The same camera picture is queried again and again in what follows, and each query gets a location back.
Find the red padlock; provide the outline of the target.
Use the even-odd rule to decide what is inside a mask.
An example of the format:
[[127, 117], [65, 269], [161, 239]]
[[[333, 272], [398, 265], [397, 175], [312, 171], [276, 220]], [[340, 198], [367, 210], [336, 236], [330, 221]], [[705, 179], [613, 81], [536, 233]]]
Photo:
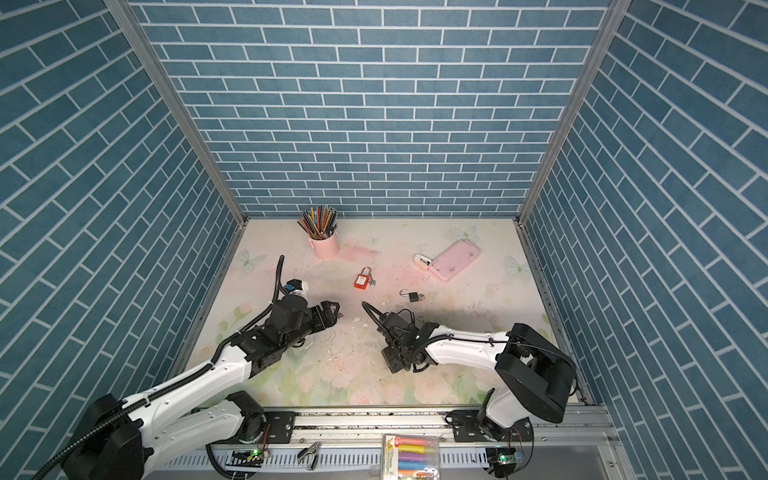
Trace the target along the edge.
[[359, 290], [366, 290], [371, 283], [371, 269], [364, 267], [357, 275], [353, 286]]

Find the small black padlock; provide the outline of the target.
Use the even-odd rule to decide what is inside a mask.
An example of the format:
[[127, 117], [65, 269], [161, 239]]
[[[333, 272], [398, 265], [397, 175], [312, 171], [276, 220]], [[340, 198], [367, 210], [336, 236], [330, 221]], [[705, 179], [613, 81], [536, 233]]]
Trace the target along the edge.
[[420, 302], [425, 300], [425, 296], [423, 294], [416, 291], [409, 291], [407, 289], [401, 290], [399, 295], [403, 298], [407, 298], [410, 302]]

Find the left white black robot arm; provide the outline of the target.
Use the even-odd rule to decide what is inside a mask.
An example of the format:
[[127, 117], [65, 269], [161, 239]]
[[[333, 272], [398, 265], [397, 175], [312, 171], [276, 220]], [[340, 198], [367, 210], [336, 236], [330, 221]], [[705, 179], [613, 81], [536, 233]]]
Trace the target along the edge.
[[269, 305], [224, 338], [212, 357], [147, 390], [94, 401], [74, 437], [35, 473], [60, 468], [69, 479], [143, 479], [193, 450], [233, 440], [262, 449], [271, 433], [264, 408], [238, 385], [283, 354], [337, 324], [337, 302], [309, 304], [306, 286], [274, 281]]

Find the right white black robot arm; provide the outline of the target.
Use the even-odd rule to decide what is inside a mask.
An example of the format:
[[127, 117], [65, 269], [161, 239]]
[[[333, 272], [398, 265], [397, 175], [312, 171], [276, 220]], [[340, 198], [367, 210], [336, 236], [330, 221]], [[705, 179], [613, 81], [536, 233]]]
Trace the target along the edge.
[[552, 424], [564, 420], [577, 368], [531, 326], [516, 323], [507, 332], [470, 332], [435, 322], [419, 324], [408, 309], [382, 312], [368, 302], [362, 307], [385, 339], [382, 355], [392, 373], [455, 364], [498, 375], [503, 386], [489, 391], [475, 417], [475, 428], [485, 437], [506, 439], [518, 422], [531, 417]]

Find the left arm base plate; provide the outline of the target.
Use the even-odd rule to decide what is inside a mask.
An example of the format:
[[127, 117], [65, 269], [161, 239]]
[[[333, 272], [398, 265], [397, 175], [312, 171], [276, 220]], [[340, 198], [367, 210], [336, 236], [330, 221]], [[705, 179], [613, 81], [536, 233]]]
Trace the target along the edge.
[[243, 444], [288, 444], [297, 414], [294, 411], [266, 411], [244, 419], [237, 434]]

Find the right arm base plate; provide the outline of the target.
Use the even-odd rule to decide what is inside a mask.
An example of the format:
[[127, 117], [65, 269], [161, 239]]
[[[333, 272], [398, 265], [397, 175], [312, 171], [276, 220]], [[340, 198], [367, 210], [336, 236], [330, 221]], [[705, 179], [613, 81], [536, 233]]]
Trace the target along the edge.
[[528, 418], [515, 422], [510, 427], [502, 427], [482, 414], [479, 410], [452, 410], [444, 418], [451, 428], [454, 440], [467, 442], [530, 442], [533, 428]]

